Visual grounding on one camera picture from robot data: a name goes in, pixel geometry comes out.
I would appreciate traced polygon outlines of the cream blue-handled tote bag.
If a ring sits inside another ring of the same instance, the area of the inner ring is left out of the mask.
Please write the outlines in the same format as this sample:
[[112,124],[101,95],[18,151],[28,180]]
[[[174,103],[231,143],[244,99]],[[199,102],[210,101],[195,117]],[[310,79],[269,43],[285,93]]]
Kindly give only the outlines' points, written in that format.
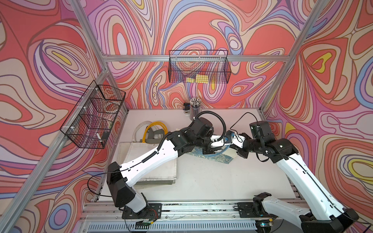
[[195,147],[192,152],[189,152],[188,154],[222,164],[229,164],[238,156],[237,152],[229,146],[224,146],[221,150],[216,151],[214,154],[203,154],[201,148]]

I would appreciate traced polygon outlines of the white yellow-handled bag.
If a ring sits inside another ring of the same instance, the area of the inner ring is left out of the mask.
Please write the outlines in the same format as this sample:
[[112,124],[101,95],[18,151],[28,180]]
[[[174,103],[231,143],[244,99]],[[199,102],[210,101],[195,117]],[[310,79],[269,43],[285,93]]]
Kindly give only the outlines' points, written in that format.
[[166,134],[160,141],[157,147],[151,149],[139,158],[119,166],[119,172],[126,179],[129,186],[135,185],[142,176],[166,163],[168,160],[177,159],[178,153],[174,150],[174,145],[168,140]]

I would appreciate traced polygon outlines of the olive green canvas bag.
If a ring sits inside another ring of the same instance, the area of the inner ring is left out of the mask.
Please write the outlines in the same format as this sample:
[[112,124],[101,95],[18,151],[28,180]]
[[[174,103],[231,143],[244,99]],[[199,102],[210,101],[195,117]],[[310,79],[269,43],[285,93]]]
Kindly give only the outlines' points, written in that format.
[[[133,135],[133,142],[129,147],[124,162],[130,162],[157,147],[165,132],[160,127],[151,127],[146,135],[145,143],[137,139],[137,134]],[[159,167],[150,171],[136,183],[136,185],[171,185],[177,180],[177,160],[176,158],[168,160]]]

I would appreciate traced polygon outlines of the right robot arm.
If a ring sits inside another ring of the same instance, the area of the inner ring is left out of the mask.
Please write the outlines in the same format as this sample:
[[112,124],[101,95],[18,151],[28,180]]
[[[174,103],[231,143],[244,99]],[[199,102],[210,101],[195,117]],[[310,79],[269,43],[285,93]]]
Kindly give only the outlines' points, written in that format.
[[295,185],[308,208],[281,201],[268,192],[253,198],[256,216],[275,215],[300,228],[304,233],[343,233],[354,223],[362,224],[357,212],[344,207],[310,171],[296,147],[285,138],[276,139],[267,121],[250,124],[252,136],[225,131],[224,142],[242,158],[249,153],[264,155],[265,162],[277,165]]

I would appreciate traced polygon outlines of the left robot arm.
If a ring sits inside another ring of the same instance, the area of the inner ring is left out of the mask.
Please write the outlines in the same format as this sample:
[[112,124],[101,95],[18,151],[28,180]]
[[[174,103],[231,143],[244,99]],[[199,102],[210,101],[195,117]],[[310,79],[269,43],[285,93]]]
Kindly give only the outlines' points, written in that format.
[[[212,123],[202,116],[215,116],[222,124],[222,134],[213,138]],[[106,183],[114,206],[123,209],[130,208],[134,213],[140,213],[149,207],[145,196],[137,192],[134,185],[146,174],[159,166],[174,160],[185,153],[200,147],[203,152],[214,153],[221,146],[213,147],[214,142],[224,142],[226,124],[223,118],[215,112],[203,111],[198,113],[191,124],[178,131],[167,133],[158,146],[142,156],[123,164],[113,162],[108,166]]]

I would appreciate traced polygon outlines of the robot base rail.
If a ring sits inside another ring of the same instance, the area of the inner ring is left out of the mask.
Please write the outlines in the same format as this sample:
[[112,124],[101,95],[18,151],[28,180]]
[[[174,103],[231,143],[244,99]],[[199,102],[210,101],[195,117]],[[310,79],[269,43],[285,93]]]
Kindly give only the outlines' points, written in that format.
[[77,233],[300,233],[276,215],[258,216],[250,200],[155,201],[146,217],[135,219],[109,202],[87,204]]

